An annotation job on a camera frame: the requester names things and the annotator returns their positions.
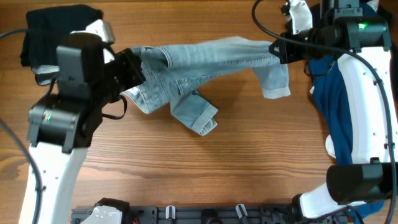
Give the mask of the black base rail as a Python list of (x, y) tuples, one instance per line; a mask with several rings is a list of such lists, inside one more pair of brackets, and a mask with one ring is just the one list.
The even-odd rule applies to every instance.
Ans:
[(127, 202), (102, 198), (94, 207), (73, 209), (70, 223), (137, 223), (137, 224), (201, 224), (201, 223), (348, 223), (348, 208), (318, 218), (305, 218), (293, 204), (266, 204), (247, 207), (137, 207)]

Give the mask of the folded black garment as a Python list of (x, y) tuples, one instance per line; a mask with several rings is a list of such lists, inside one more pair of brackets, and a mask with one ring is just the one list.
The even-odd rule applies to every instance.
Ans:
[(73, 31), (85, 30), (103, 18), (103, 12), (85, 4), (48, 7), (26, 14), (28, 32), (20, 54), (21, 65), (30, 67), (38, 85), (50, 83), (59, 72), (56, 48)]

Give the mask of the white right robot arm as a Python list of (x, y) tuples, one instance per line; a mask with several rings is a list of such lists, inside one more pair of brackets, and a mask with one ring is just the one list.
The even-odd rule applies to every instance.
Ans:
[(337, 160), (326, 182), (294, 197), (289, 220), (308, 223), (353, 211), (358, 220), (397, 203), (397, 118), (391, 91), (387, 21), (359, 1), (305, 1), (281, 8), (288, 31), (270, 51), (282, 63), (309, 62), (313, 97), (328, 125)]

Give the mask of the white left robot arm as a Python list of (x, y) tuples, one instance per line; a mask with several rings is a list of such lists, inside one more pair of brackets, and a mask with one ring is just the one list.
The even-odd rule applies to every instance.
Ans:
[(58, 93), (49, 92), (29, 111), (31, 158), (21, 223), (65, 223), (76, 179), (103, 108), (145, 80), (131, 49), (112, 54), (110, 43), (90, 33), (68, 35), (56, 49)]

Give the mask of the light blue denim shorts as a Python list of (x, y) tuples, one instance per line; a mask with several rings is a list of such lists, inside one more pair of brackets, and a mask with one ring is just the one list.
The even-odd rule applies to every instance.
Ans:
[(213, 130), (218, 109), (198, 88), (214, 78), (252, 69), (264, 98), (290, 95), (289, 70), (269, 53), (270, 42), (228, 37), (199, 44), (134, 47), (145, 82), (124, 94), (145, 114), (170, 105), (170, 113), (187, 128), (204, 136)]

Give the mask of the black garment with white print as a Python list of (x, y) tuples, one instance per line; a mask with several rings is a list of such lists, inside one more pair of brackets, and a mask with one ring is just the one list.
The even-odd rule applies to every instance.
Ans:
[[(397, 19), (390, 11), (388, 11), (383, 6), (380, 6), (379, 3), (376, 3), (375, 1), (360, 0), (359, 3), (360, 6), (364, 9), (365, 16), (374, 16), (377, 14), (378, 16), (383, 17), (389, 25), (389, 30), (392, 31), (392, 28), (394, 27), (393, 23), (397, 21)], [(321, 11), (320, 4), (312, 6), (310, 8), (310, 11), (313, 17), (313, 27), (318, 27), (322, 23), (320, 16), (320, 11)], [(394, 99), (397, 100), (397, 44), (394, 42), (392, 43), (391, 53), (392, 53), (392, 62), (391, 62), (392, 91), (394, 94)]]

